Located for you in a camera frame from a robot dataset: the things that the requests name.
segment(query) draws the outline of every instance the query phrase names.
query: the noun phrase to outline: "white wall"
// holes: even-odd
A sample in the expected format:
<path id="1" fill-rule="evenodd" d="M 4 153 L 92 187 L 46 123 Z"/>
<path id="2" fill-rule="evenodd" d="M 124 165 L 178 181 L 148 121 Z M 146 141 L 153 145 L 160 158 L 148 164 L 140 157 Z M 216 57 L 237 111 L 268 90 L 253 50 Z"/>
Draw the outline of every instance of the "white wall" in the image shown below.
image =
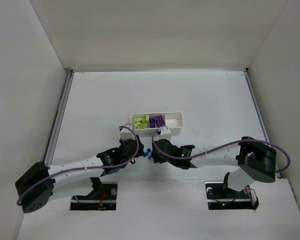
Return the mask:
<path id="1" fill-rule="evenodd" d="M 300 209 L 300 0 L 289 0 L 248 73 L 270 139 L 291 155 L 284 176 Z"/>
<path id="2" fill-rule="evenodd" d="M 287 0 L 31 0 L 61 62 L 247 68 Z"/>
<path id="3" fill-rule="evenodd" d="M 14 184 L 43 156 L 64 78 L 29 0 L 0 0 L 0 240 L 17 236 Z"/>

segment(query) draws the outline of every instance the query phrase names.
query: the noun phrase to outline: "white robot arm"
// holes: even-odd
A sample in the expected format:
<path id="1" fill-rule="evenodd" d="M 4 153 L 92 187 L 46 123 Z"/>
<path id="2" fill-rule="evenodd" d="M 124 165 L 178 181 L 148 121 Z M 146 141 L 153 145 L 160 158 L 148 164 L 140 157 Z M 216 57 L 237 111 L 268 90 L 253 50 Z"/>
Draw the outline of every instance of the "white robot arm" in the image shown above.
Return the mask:
<path id="1" fill-rule="evenodd" d="M 119 142 L 119 147 L 81 161 L 48 166 L 43 161 L 35 163 L 15 183 L 17 205 L 22 206 L 24 213 L 31 213 L 58 198 L 99 193 L 99 177 L 118 172 L 144 152 L 132 125 L 120 127 Z"/>
<path id="2" fill-rule="evenodd" d="M 251 137 L 243 137 L 239 144 L 218 147 L 217 150 L 185 145 L 180 148 L 170 143 L 171 131 L 167 126 L 157 131 L 159 140 L 154 141 L 152 135 L 153 161 L 181 168 L 201 168 L 205 166 L 236 166 L 233 172 L 224 177 L 227 188 L 240 192 L 246 186 L 258 181 L 273 183 L 276 179 L 275 149 L 260 143 Z"/>

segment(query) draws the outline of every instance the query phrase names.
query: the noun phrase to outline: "purple block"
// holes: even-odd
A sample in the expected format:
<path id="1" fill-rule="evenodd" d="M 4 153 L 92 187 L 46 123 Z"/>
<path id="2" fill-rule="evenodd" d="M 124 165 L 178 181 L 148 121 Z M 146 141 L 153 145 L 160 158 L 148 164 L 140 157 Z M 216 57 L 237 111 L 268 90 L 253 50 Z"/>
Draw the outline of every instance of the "purple block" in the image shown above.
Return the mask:
<path id="1" fill-rule="evenodd" d="M 155 129 L 156 128 L 156 119 L 154 117 L 149 117 L 149 127 L 151 129 Z"/>
<path id="2" fill-rule="evenodd" d="M 155 122 L 159 128 L 166 125 L 165 120 L 161 115 L 155 117 Z"/>

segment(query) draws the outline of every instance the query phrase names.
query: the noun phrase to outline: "lime green block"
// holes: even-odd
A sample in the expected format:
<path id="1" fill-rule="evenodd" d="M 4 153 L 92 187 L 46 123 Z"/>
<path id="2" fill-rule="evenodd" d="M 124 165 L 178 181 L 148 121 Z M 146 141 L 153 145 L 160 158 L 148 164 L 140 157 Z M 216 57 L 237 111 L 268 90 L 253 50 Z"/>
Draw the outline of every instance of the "lime green block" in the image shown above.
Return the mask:
<path id="1" fill-rule="evenodd" d="M 148 124 L 149 123 L 149 115 L 144 115 L 142 117 L 142 123 L 143 124 Z"/>
<path id="2" fill-rule="evenodd" d="M 134 123 L 142 122 L 142 117 L 137 117 L 134 119 Z"/>
<path id="3" fill-rule="evenodd" d="M 148 128 L 148 124 L 146 123 L 138 124 L 138 126 L 136 127 L 136 129 L 147 129 L 147 128 Z"/>
<path id="4" fill-rule="evenodd" d="M 141 122 L 139 122 L 139 121 L 137 121 L 135 124 L 134 124 L 134 126 L 136 127 L 136 129 L 138 129 L 138 125 L 140 125 L 141 124 Z"/>

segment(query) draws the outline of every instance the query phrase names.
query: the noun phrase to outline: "white plastic tray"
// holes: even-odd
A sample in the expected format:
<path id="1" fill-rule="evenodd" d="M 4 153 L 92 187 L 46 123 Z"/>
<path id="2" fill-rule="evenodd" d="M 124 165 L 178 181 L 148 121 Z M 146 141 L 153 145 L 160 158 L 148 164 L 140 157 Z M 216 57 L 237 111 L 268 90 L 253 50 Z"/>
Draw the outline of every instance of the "white plastic tray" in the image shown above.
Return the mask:
<path id="1" fill-rule="evenodd" d="M 172 133 L 180 132 L 184 127 L 184 120 L 181 112 L 152 112 L 152 113 L 133 113 L 130 115 L 130 123 L 134 124 L 134 119 L 144 115 L 164 116 L 165 125 L 170 128 Z M 134 129 L 136 134 L 152 134 L 157 128 Z"/>

